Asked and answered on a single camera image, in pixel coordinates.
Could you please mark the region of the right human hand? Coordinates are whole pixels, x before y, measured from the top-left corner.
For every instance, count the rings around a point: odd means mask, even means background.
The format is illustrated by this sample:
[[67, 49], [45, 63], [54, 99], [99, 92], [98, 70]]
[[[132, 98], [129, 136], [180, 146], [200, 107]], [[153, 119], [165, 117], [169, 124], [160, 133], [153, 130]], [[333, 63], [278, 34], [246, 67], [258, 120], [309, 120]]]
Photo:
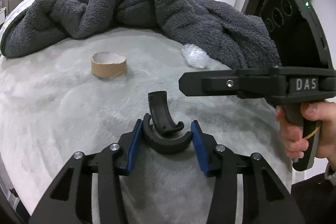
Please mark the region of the right human hand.
[[[326, 101], [304, 103], [301, 105], [301, 114], [307, 120], [322, 122], [316, 157], [326, 158], [332, 169], [335, 169], [335, 103]], [[280, 123], [280, 139], [286, 155], [301, 159], [309, 147], [308, 141], [303, 139], [302, 130], [286, 120], [281, 106], [276, 108], [276, 121]]]

